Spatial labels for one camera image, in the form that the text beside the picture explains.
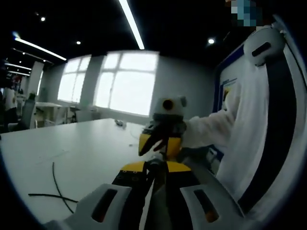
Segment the gray wall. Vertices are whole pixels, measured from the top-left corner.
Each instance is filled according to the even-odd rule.
[[[99,76],[104,56],[92,57],[86,71],[85,80],[80,99],[80,106],[92,105],[94,91]],[[44,72],[42,78],[42,89],[47,102],[61,105],[75,105],[57,100],[59,84],[65,65],[56,66]],[[161,57],[159,58],[155,85],[153,89],[153,108],[159,97],[184,95],[187,98],[185,118],[193,116],[207,116],[212,112],[214,98],[214,76],[213,71],[205,66],[184,61],[181,59]],[[102,118],[114,118],[126,120],[137,124],[146,124],[150,118],[127,114],[100,108]]]

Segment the desk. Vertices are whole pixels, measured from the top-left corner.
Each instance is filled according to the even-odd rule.
[[[58,195],[52,162],[63,196],[80,200],[99,185],[112,183],[125,164],[151,156],[138,156],[138,140],[131,133],[137,136],[141,130],[141,125],[132,123],[123,130],[113,119],[103,119],[5,133],[0,146],[17,193],[38,221],[46,223],[70,215],[61,199],[28,196]],[[68,204],[75,210],[76,204]]]
[[[50,120],[55,121],[55,117],[58,110],[55,110],[55,108],[60,108],[62,105],[51,103],[51,102],[36,102],[35,107],[40,108],[43,110],[43,120]]]
[[[51,102],[36,102],[36,107],[62,107],[62,105],[51,103]]]

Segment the white cloth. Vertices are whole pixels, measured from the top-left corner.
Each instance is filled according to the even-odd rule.
[[[242,77],[226,97],[226,109],[187,121],[183,147],[211,144],[227,151],[217,178],[238,200],[249,186],[262,157],[267,130],[269,84],[266,66],[245,60]]]
[[[3,98],[5,99],[5,111],[8,111],[12,108],[17,108],[15,90],[5,88],[3,92]]]

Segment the yellow part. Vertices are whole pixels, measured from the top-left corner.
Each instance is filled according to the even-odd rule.
[[[174,158],[180,151],[181,138],[169,138],[166,156],[168,159]]]
[[[191,171],[191,169],[184,165],[173,161],[167,162],[168,172],[169,173],[176,173],[176,172],[187,172]]]
[[[121,168],[122,171],[143,172],[144,162],[139,161],[132,164],[126,164]]]
[[[139,140],[139,155],[140,155],[140,151],[143,149],[146,141],[148,140],[148,138],[150,137],[149,134],[143,134],[141,133],[140,135],[140,140]]]

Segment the poster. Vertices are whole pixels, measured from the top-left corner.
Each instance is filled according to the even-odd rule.
[[[232,80],[225,80],[222,84],[222,90],[223,90],[223,97],[222,97],[222,109],[225,109],[225,99],[226,96],[229,94],[231,89],[236,83],[237,78],[232,79]]]

